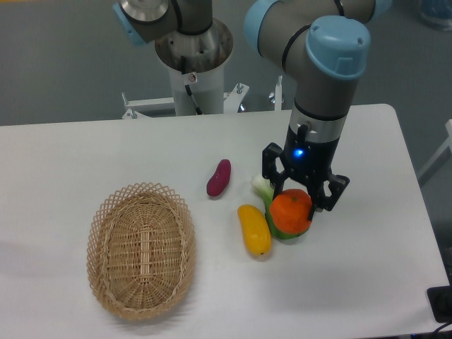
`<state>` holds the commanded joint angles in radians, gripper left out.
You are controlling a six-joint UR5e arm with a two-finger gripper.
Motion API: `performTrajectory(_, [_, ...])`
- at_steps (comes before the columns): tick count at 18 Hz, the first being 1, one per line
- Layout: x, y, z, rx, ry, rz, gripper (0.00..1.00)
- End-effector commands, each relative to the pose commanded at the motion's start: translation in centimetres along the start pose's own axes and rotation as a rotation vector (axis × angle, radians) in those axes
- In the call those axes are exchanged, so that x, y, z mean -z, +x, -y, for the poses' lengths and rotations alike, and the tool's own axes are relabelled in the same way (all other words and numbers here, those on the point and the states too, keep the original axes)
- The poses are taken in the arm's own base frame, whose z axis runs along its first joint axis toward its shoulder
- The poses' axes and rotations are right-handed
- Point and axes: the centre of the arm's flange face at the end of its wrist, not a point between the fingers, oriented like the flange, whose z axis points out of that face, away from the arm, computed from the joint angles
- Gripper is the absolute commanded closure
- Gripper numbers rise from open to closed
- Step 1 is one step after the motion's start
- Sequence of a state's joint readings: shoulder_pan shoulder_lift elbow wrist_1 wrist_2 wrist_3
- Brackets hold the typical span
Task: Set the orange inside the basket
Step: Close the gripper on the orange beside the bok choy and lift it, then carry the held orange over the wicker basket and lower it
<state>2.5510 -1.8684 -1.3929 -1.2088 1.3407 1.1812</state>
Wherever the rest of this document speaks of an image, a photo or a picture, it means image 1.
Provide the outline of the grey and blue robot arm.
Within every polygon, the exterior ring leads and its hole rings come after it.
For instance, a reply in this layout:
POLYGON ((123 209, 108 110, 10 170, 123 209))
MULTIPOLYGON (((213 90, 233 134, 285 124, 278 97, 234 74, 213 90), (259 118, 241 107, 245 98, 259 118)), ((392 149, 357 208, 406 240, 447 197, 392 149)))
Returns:
MULTIPOLYGON (((371 44, 367 23, 389 1, 256 1, 244 36, 263 58, 297 83, 285 145, 267 146, 262 174, 275 189, 287 179, 305 186, 309 214, 332 210, 349 179, 331 163, 371 44)), ((224 112, 223 81, 215 73, 230 58, 229 29, 213 16, 211 1, 117 1, 121 27, 137 45, 153 43, 175 75, 178 115, 224 112)))

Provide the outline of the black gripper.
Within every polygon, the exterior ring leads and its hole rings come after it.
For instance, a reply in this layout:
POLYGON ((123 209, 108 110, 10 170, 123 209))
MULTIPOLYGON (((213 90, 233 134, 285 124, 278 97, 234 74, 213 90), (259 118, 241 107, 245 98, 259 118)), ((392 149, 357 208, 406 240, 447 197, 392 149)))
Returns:
POLYGON ((299 142, 297 134, 289 127, 284 148, 270 143, 262 151, 262 176, 270 181, 273 199, 283 192, 285 181, 293 181, 305 186, 311 198, 308 220, 314 219, 316 212, 332 211, 350 179, 339 174, 331 174, 339 138, 327 143, 299 142), (282 171, 277 168, 281 161, 282 171))

